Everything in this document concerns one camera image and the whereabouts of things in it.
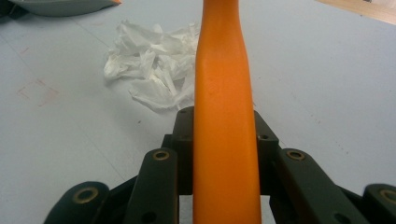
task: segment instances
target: orange tool handle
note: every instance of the orange tool handle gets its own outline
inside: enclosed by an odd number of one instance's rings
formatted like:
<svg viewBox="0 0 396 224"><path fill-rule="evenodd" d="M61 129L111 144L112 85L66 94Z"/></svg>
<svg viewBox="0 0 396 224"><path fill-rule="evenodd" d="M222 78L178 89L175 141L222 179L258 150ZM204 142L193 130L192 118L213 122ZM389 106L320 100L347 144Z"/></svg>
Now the orange tool handle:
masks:
<svg viewBox="0 0 396 224"><path fill-rule="evenodd" d="M204 0L195 83L193 222L261 223L253 102L238 0Z"/></svg>

